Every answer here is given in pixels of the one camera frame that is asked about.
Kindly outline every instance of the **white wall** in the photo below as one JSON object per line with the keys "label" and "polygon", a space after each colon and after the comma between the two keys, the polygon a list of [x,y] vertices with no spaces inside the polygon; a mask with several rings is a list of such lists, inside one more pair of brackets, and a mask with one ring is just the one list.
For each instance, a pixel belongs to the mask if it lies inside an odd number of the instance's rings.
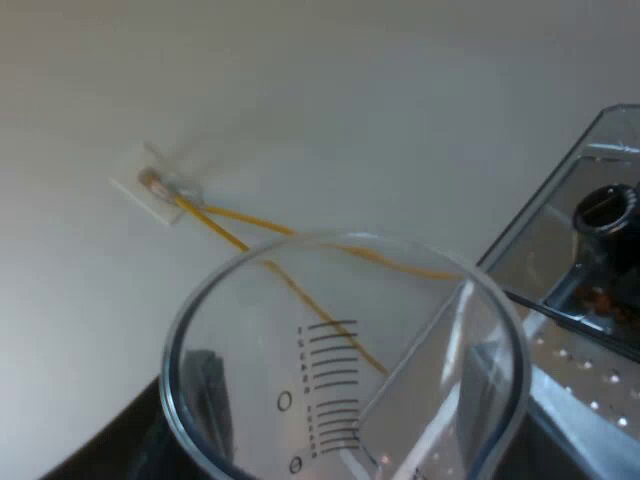
{"label": "white wall", "polygon": [[0,477],[121,410],[234,253],[114,190],[123,151],[156,143],[227,207],[477,259],[599,109],[640,102],[637,5],[0,4]]}

